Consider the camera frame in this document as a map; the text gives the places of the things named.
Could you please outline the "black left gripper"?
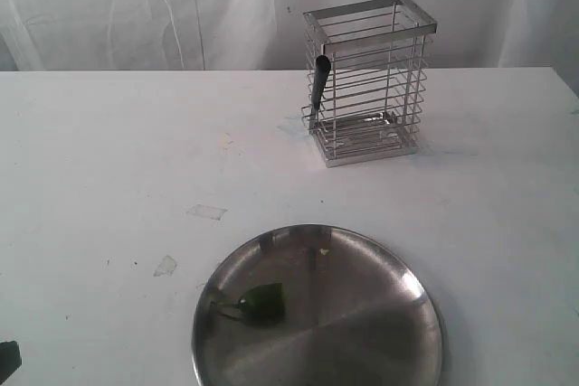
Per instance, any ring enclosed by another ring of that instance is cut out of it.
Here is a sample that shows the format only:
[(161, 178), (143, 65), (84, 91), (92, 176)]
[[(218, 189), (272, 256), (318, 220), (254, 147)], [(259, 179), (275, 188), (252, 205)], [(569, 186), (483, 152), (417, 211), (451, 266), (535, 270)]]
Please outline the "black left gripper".
[(22, 365), (22, 358), (18, 342), (8, 341), (0, 343), (1, 372), (15, 372)]

